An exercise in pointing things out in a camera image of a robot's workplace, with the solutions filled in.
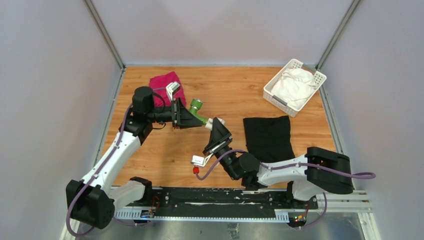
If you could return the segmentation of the white pipe fitting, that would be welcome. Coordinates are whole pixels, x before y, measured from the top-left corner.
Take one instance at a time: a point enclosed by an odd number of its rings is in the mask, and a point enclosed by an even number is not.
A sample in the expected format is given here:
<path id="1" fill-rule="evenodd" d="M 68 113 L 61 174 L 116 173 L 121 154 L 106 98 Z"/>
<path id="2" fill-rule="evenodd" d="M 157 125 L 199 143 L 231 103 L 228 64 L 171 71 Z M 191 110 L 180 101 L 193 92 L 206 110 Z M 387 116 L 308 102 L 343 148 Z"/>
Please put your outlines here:
<path id="1" fill-rule="evenodd" d="M 221 118 L 217 118 L 223 125 L 225 125 L 225 121 Z M 212 131 L 213 130 L 213 119 L 209 118 L 205 124 L 205 128 L 207 128 L 208 130 Z"/>

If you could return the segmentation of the green water faucet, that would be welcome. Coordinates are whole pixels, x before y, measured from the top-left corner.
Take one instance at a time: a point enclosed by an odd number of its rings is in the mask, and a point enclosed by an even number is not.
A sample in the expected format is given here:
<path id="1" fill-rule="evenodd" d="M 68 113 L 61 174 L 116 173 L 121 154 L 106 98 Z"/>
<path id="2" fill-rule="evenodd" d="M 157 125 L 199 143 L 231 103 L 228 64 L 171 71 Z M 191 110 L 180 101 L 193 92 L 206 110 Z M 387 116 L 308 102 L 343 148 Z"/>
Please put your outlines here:
<path id="1" fill-rule="evenodd" d="M 208 122 L 208 119 L 198 114 L 198 111 L 202 108 L 202 106 L 203 106 L 203 102 L 198 98 L 194 98 L 190 103 L 190 107 L 188 111 L 198 120 L 200 120 L 203 125 L 206 125 Z"/>

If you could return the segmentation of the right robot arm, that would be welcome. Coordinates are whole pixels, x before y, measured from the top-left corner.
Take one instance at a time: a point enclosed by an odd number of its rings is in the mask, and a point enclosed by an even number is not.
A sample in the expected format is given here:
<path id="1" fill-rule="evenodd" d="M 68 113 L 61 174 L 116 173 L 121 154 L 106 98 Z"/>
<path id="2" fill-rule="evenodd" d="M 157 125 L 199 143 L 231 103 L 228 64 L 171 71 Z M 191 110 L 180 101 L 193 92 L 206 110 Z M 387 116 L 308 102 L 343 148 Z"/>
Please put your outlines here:
<path id="1" fill-rule="evenodd" d="M 286 182 L 285 201 L 292 209 L 322 192 L 348 195 L 354 191 L 346 155 L 311 146 L 296 158 L 264 163 L 250 152 L 231 148 L 232 135 L 219 118 L 210 118 L 205 127 L 210 136 L 204 155 L 216 157 L 215 165 L 221 165 L 232 180 L 242 180 L 249 190 Z"/>

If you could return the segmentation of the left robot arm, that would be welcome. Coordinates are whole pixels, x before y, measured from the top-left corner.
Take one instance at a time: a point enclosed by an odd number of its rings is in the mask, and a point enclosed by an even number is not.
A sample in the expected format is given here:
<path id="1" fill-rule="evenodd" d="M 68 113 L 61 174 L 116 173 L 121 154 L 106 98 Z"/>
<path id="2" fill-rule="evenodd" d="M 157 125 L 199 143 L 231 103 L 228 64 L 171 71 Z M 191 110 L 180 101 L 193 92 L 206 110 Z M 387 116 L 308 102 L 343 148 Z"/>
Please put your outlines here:
<path id="1" fill-rule="evenodd" d="M 128 204 L 137 202 L 146 207 L 152 203 L 152 183 L 147 179 L 132 177 L 117 188 L 112 188 L 112 184 L 128 159 L 152 132 L 153 123 L 171 123 L 175 129 L 212 128 L 211 118 L 198 115 L 202 102 L 194 99 L 190 108 L 186 108 L 181 98 L 173 96 L 179 89 L 176 82 L 165 88 L 170 105 L 162 107 L 155 106 L 154 98 L 160 99 L 161 95 L 151 87 L 141 86 L 134 91 L 132 103 L 111 146 L 86 175 L 80 180 L 71 180 L 66 186 L 66 227 L 73 236 L 78 233 L 72 230 L 71 219 L 93 229 L 104 229 L 114 218 L 115 212 Z"/>

